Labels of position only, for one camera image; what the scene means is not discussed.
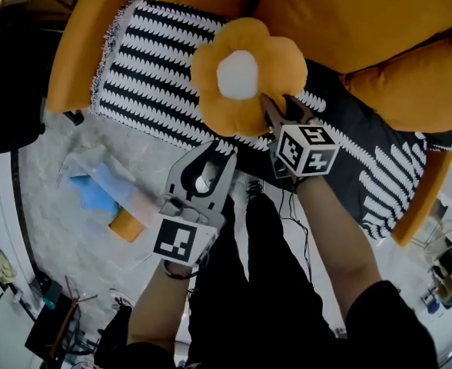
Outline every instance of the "black and white striped blanket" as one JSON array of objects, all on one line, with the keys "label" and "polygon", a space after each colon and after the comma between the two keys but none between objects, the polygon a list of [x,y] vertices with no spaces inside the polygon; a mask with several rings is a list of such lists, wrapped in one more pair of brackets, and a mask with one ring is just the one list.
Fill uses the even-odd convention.
[{"label": "black and white striped blanket", "polygon": [[[274,185],[271,135],[218,137],[201,122],[190,83],[191,56],[226,21],[193,8],[133,1],[107,34],[95,76],[92,111],[185,149],[220,139],[220,152],[238,152],[238,167]],[[332,130],[344,151],[327,181],[373,238],[387,237],[414,196],[426,164],[423,135],[390,129],[349,95],[330,70],[307,61],[306,88],[297,97]]]}]

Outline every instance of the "flower-shaped pillow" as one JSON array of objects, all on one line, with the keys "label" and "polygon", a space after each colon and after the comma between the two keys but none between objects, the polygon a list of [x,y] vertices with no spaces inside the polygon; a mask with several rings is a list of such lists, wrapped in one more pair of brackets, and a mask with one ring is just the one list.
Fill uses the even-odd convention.
[{"label": "flower-shaped pillow", "polygon": [[229,22],[192,57],[191,82],[199,90],[203,122],[222,136],[267,133],[260,104],[265,93],[285,112],[283,95],[296,95],[307,78],[304,57],[285,37],[271,37],[253,18]]}]

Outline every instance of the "wrist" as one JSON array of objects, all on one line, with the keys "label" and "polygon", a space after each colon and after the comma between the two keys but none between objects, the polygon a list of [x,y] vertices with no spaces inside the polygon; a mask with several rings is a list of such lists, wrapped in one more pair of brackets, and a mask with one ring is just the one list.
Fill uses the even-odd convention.
[{"label": "wrist", "polygon": [[323,176],[312,176],[308,179],[304,179],[297,187],[296,187],[296,194],[298,194],[300,191],[305,190],[306,188],[309,188],[313,185],[319,185],[321,181],[324,180]]},{"label": "wrist", "polygon": [[177,264],[176,262],[163,260],[163,266],[171,274],[187,277],[192,273],[192,268],[187,265]]}]

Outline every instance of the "bracelet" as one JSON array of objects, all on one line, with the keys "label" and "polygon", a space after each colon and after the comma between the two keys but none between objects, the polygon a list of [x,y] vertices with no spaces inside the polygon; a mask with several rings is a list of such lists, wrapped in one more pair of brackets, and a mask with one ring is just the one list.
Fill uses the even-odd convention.
[{"label": "bracelet", "polygon": [[[170,272],[170,271],[168,270],[167,266],[166,266],[169,262],[170,262],[170,261],[168,261],[168,260],[162,261],[161,264],[162,264],[162,267],[163,267],[163,271],[165,271],[166,275],[167,275],[169,278],[172,278],[172,279],[175,279],[175,280],[188,280],[188,279],[192,279],[192,278],[194,278],[195,276],[197,276],[198,273],[201,271],[201,268],[199,267],[199,269],[197,269],[195,272],[192,272],[192,273],[190,273],[190,274],[188,274],[188,275],[186,275],[186,276],[183,276],[183,275],[181,275],[181,274],[174,274],[174,273]],[[204,264],[204,267],[207,266],[208,262],[209,262],[209,253],[207,253],[206,256],[205,256],[205,264]]]},{"label": "bracelet", "polygon": [[297,192],[297,188],[299,187],[299,185],[301,183],[303,183],[304,181],[306,181],[309,178],[314,178],[313,176],[304,176],[303,178],[298,178],[296,177],[296,181],[293,182],[293,192],[296,193]]}]

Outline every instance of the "marker cube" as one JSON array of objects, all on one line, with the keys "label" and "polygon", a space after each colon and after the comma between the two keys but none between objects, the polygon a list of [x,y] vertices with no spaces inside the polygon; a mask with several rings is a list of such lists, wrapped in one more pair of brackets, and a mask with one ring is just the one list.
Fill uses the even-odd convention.
[{"label": "marker cube", "polygon": [[339,145],[321,125],[284,125],[276,155],[299,178],[327,175]]}]

